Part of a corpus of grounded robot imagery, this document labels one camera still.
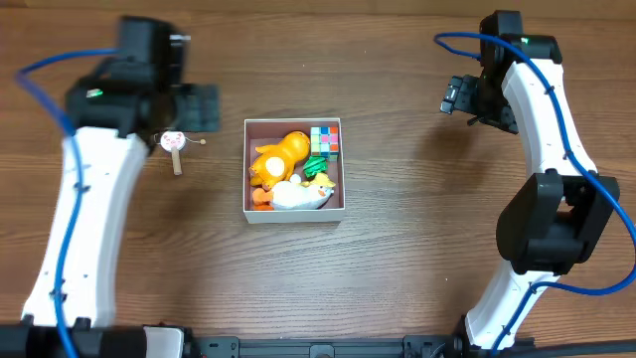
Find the colourful puzzle cube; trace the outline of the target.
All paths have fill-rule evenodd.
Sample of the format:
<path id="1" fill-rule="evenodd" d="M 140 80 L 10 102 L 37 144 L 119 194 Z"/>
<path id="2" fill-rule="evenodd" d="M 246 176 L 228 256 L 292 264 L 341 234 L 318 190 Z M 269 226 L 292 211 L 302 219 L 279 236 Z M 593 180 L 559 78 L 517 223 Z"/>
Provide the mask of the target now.
<path id="1" fill-rule="evenodd" d="M 310 130 L 310 155 L 336 162 L 340 153 L 338 126 L 314 126 Z"/>

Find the green round plastic toy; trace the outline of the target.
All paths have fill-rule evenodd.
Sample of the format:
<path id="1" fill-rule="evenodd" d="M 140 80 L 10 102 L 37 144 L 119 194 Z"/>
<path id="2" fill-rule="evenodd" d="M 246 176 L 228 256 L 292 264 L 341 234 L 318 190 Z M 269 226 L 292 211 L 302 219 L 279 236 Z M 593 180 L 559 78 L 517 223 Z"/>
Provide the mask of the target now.
<path id="1" fill-rule="evenodd" d="M 325 173 L 327 169 L 327 159 L 322 156 L 310 156 L 303 165 L 303 172 L 308 180 L 314 179 L 319 173 Z"/>

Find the white wooden rattle drum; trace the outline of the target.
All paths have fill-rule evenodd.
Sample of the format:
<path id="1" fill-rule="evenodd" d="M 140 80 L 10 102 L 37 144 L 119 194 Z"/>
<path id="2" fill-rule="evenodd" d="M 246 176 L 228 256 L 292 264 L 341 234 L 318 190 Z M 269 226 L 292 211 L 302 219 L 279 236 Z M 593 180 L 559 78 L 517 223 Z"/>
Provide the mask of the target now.
<path id="1" fill-rule="evenodd" d="M 180 152 L 188 143 L 205 145 L 205 139 L 191 139 L 182 131 L 165 131 L 160 135 L 159 145 L 171 155 L 173 173 L 175 176 L 183 174 Z"/>

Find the white plush duck orange feet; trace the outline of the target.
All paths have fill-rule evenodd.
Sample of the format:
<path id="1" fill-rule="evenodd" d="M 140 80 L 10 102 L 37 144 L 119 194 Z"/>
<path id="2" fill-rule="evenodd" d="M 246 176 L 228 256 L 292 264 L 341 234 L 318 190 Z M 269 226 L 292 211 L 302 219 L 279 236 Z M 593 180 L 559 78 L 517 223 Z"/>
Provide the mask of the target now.
<path id="1" fill-rule="evenodd" d="M 322 207 L 334 194 L 336 183 L 324 172 L 311 181 L 302 181 L 293 174 L 289 180 L 280 181 L 271 190 L 257 188 L 251 200 L 257 211 L 315 210 Z"/>

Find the orange plastic cat figure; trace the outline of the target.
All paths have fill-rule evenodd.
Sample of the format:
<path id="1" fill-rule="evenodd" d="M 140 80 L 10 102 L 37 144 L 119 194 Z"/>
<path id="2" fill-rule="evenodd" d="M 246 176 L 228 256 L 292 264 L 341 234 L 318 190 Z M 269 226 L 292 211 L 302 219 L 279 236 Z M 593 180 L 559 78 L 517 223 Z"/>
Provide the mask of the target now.
<path id="1" fill-rule="evenodd" d="M 292 131 L 276 144 L 257 146 L 259 156 L 249 166 L 249 183 L 270 190 L 280 181 L 289 180 L 295 165 L 310 151 L 310 138 L 302 131 Z"/>

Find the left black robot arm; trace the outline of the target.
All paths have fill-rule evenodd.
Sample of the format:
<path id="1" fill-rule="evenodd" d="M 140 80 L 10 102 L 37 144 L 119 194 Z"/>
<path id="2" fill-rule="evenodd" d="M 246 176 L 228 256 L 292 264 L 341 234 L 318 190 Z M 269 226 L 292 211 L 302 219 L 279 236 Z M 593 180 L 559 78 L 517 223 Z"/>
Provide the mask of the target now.
<path id="1" fill-rule="evenodd" d="M 22 320 L 44 327 L 107 327 L 115 317 L 115 277 L 127 210 L 157 137 L 218 129 L 212 85 L 185 84 L 177 56 L 123 55 L 101 49 L 96 68 L 58 105 L 30 79 L 53 56 L 16 74 L 17 83 L 56 121 L 64 137 L 63 171 L 44 260 Z"/>

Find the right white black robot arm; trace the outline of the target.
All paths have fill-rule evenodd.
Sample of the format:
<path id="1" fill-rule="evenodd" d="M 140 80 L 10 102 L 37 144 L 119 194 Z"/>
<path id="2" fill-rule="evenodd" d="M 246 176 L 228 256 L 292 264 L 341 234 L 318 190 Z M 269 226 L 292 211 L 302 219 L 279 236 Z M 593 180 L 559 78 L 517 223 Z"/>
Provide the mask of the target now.
<path id="1" fill-rule="evenodd" d="M 586 262 L 612 214 L 628 233 L 634 224 L 619 203 L 615 178 L 599 174 L 577 134 L 563 87 L 562 56 L 550 36 L 476 34 L 480 77 L 453 78 L 441 111 L 521 137 L 527 180 L 500 214 L 496 241 L 502 258 L 485 292 L 465 315 L 465 352 L 496 357 L 549 288 L 603 296 L 630 285 L 635 274 L 608 287 L 560 282 Z"/>

